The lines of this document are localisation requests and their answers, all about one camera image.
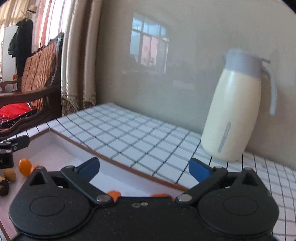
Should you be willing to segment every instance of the black jacket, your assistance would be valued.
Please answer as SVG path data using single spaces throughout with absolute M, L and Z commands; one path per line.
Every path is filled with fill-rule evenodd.
M 18 77 L 22 77 L 26 59 L 31 56 L 33 22 L 23 19 L 16 26 L 18 28 L 9 44 L 8 54 L 15 57 Z

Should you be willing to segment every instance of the beige curtain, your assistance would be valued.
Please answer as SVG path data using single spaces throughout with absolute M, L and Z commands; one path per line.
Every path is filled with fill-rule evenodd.
M 26 10 L 34 2 L 34 0 L 10 0 L 4 3 L 0 8 L 0 26 L 7 27 L 24 19 Z
M 102 0 L 72 0 L 62 49 L 62 111 L 96 105 L 95 60 Z

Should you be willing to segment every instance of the red cloth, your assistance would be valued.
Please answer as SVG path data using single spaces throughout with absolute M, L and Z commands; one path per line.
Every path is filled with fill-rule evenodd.
M 0 123 L 6 120 L 14 119 L 19 115 L 25 114 L 31 108 L 27 103 L 9 104 L 0 109 Z

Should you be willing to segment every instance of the gray wall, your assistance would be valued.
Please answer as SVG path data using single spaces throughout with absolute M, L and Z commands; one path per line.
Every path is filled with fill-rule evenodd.
M 166 73 L 131 67 L 133 12 L 166 26 Z M 278 104 L 269 117 L 269 81 L 247 150 L 296 168 L 296 15 L 275 0 L 104 1 L 96 62 L 98 102 L 202 132 L 224 67 L 241 47 L 271 59 Z

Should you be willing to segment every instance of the blue gripper pad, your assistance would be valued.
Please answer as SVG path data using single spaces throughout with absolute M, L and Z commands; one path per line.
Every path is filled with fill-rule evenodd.
M 202 182 L 212 174 L 213 168 L 196 158 L 191 158 L 189 161 L 189 172 L 198 182 Z

